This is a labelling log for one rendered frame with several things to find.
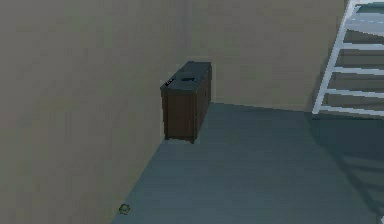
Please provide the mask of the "dark brown wooden cabinet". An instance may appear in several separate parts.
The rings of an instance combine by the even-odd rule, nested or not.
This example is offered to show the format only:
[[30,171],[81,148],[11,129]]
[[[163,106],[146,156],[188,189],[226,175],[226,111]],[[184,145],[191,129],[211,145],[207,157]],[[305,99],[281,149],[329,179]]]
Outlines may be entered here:
[[[195,77],[196,82],[182,82]],[[165,83],[175,80],[168,86]],[[188,61],[161,87],[165,139],[195,142],[211,103],[212,65]]]

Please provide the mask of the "white shelf rack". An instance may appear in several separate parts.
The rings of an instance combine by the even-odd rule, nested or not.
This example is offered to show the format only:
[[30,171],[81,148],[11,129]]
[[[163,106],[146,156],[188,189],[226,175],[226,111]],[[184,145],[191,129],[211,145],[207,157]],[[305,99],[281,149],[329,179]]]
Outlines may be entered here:
[[312,114],[384,118],[384,0],[350,0]]

